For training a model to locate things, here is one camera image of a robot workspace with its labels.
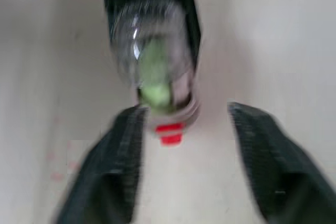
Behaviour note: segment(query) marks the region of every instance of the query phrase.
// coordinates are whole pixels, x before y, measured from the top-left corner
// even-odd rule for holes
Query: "white surface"
[[[260,223],[226,102],[274,113],[336,185],[334,0],[198,0],[202,112],[179,148],[145,138],[135,223]],[[131,104],[102,0],[0,0],[0,216],[48,223],[75,164]]]

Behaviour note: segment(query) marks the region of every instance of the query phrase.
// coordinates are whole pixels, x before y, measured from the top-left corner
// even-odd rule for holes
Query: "black mechanical part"
[[[246,174],[269,223],[336,223],[336,194],[309,156],[278,127],[268,113],[232,103]]]

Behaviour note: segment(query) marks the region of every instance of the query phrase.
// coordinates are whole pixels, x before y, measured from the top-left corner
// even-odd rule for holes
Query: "green object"
[[[143,99],[151,106],[162,108],[171,104],[171,90],[169,84],[144,86],[141,89]]]
[[[143,82],[140,93],[143,100],[153,108],[168,108],[172,91],[168,81],[167,57],[164,43],[152,39],[145,46],[139,60],[139,75]]]

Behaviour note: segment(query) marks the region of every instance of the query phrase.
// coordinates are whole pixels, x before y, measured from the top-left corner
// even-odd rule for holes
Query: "red tab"
[[[179,131],[183,129],[183,123],[159,125],[156,127],[156,132]]]
[[[182,141],[182,134],[181,133],[161,137],[161,143],[163,145],[177,145],[177,144],[180,144],[181,141]]]

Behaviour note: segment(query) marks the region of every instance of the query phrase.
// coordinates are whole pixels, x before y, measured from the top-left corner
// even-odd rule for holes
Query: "clear plastic dome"
[[[172,83],[192,69],[185,14],[173,0],[125,6],[114,26],[112,51],[132,85]]]

